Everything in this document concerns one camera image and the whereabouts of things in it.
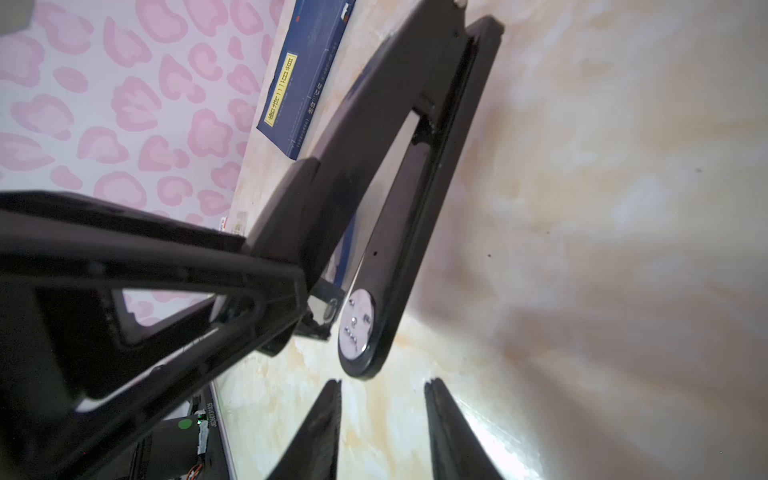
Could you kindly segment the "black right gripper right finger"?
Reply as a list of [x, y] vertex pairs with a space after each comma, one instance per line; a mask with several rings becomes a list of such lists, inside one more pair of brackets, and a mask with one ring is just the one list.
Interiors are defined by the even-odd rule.
[[424, 386], [434, 479], [501, 479], [440, 378]]

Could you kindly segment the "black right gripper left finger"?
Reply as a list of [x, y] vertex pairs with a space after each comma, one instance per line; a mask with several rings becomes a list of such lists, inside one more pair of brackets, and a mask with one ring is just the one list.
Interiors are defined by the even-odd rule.
[[341, 381], [329, 380], [268, 479], [335, 480], [341, 417]]

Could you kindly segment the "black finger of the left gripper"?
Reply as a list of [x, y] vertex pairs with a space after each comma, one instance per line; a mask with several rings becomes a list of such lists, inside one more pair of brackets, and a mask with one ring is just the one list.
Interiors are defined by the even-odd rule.
[[304, 272], [244, 238], [69, 192], [1, 196], [1, 448], [85, 479], [290, 334]]

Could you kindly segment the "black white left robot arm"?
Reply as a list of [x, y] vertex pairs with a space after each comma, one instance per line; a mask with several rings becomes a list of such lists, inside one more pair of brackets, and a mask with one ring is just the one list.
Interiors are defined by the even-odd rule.
[[243, 238], [71, 193], [3, 194], [8, 475], [223, 478], [209, 385], [302, 330], [349, 221], [286, 194]]

